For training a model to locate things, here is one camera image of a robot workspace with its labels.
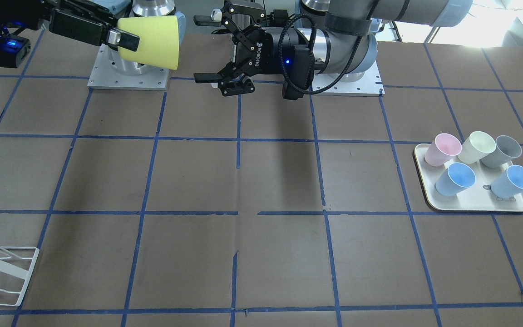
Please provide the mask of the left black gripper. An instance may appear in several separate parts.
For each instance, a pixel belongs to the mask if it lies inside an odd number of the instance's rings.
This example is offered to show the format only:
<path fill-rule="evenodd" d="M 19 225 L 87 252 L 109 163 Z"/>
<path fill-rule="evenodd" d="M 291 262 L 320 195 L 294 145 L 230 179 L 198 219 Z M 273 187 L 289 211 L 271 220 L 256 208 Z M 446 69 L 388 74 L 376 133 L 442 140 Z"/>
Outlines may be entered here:
<path fill-rule="evenodd" d="M 310 48 L 309 40 L 292 24 L 284 27 L 261 27 L 267 17 L 260 4 L 233 5 L 232 0 L 225 0 L 221 13 L 213 15 L 195 15 L 195 24 L 221 24 L 232 35 L 233 54 L 230 62 L 218 73 L 193 73 L 197 84 L 216 83 L 223 96 L 253 93 L 255 85 L 251 78 L 258 74 L 282 75 L 291 82 L 285 72 L 283 60 L 284 48 L 305 44 Z M 231 16 L 243 13 L 251 17 L 251 25 L 242 32 Z"/>

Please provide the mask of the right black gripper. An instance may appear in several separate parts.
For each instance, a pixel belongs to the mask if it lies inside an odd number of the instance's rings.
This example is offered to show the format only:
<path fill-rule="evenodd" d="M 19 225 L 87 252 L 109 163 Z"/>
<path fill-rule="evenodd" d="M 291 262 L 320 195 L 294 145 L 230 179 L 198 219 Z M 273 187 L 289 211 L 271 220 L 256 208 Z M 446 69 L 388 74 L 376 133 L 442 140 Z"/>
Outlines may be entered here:
<path fill-rule="evenodd" d="M 93 0 L 0 0 L 0 41 L 47 24 L 52 33 L 100 46 L 136 52 L 140 37 L 118 29 L 110 9 Z"/>

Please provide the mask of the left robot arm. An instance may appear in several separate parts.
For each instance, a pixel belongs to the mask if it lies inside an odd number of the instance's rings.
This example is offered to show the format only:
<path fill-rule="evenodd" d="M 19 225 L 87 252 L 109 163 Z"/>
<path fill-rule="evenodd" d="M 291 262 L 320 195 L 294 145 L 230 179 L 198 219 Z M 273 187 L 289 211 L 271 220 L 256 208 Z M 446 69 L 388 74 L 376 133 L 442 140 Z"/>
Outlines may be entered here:
<path fill-rule="evenodd" d="M 291 101 L 352 83 L 375 64 L 376 34 L 388 21 L 453 27 L 471 0 L 299 0 L 291 15 L 251 0 L 226 0 L 195 25 L 231 35 L 231 58 L 219 72 L 195 73 L 196 83 L 215 84 L 222 95 L 255 91 L 254 76 L 284 77 L 282 97 Z"/>

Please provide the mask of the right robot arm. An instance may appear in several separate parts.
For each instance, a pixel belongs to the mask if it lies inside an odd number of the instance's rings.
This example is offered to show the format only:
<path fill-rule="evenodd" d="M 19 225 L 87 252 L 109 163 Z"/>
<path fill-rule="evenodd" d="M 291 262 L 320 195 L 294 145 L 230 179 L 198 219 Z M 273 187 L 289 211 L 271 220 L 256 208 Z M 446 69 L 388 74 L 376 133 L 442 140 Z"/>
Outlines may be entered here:
<path fill-rule="evenodd" d="M 31 50 L 23 30 L 51 33 L 123 60 L 176 70 L 186 18 L 172 0 L 0 0 L 0 68 L 18 68 Z"/>

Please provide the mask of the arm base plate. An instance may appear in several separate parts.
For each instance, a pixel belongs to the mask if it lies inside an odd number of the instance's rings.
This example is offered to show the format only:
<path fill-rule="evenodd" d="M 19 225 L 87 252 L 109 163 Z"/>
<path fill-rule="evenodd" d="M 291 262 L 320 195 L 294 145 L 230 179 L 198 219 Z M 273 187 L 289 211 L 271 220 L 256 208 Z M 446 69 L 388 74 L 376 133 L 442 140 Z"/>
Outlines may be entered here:
<path fill-rule="evenodd" d="M 92 89 L 166 91 L 170 70 L 122 59 L 116 50 L 99 48 L 87 86 Z"/>
<path fill-rule="evenodd" d="M 368 69 L 359 70 L 358 73 L 345 74 L 336 85 L 318 95 L 336 95 L 336 96 L 374 96 L 377 97 L 380 93 L 384 93 L 380 72 L 376 64 L 376 41 L 369 45 L 367 50 L 366 62 L 372 61 L 372 65 Z M 319 59 L 326 58 L 326 42 L 319 41 L 314 48 L 314 54 Z M 340 73 L 317 73 L 314 75 L 312 90 L 325 89 L 332 83 Z"/>

